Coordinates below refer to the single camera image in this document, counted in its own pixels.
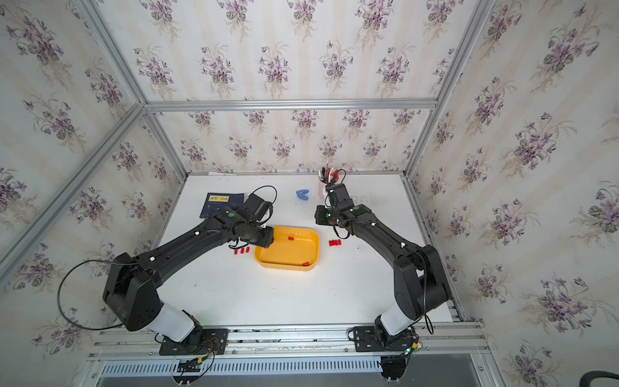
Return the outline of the yellow plastic storage box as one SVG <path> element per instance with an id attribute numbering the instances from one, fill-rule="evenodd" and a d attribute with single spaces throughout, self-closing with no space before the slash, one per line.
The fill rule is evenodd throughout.
<path id="1" fill-rule="evenodd" d="M 266 269 L 311 271 L 319 261 L 319 234 L 309 228 L 274 227 L 274 242 L 269 248 L 256 247 L 254 259 Z M 302 264 L 309 262 L 309 267 Z"/>

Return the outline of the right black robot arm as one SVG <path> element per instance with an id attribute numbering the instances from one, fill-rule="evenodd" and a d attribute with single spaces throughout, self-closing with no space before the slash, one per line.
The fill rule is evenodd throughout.
<path id="1" fill-rule="evenodd" d="M 318 225 L 342 228 L 363 240 L 392 268 L 395 304 L 378 317 L 379 332 L 395 337 L 452 299 L 436 248 L 421 247 L 406 240 L 381 222 L 367 206 L 337 210 L 319 205 L 314 218 Z"/>

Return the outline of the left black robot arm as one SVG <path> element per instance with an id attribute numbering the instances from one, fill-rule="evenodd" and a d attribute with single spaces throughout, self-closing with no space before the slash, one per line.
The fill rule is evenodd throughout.
<path id="1" fill-rule="evenodd" d="M 158 248 L 138 256 L 117 256 L 103 290 L 104 303 L 129 332 L 148 329 L 173 342 L 186 342 L 198 331 L 198 323 L 185 311 L 163 302 L 158 288 L 200 256 L 226 243 L 239 240 L 268 248 L 274 241 L 274 229 L 264 226 L 263 218 L 271 212 L 271 205 L 224 207 Z"/>

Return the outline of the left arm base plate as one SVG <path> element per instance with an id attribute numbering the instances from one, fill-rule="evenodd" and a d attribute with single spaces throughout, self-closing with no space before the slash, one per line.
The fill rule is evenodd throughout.
<path id="1" fill-rule="evenodd" d="M 160 356 L 197 356 L 213 351 L 222 355 L 227 346 L 229 330 L 225 328 L 195 328 L 184 340 L 175 342 L 164 337 L 159 349 Z"/>

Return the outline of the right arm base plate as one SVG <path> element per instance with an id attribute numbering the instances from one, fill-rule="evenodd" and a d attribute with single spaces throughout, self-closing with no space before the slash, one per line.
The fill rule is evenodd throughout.
<path id="1" fill-rule="evenodd" d="M 357 326 L 347 330 L 347 338 L 356 352 L 398 352 L 406 355 L 420 348 L 419 336 L 406 329 L 397 335 L 389 335 L 382 327 Z"/>

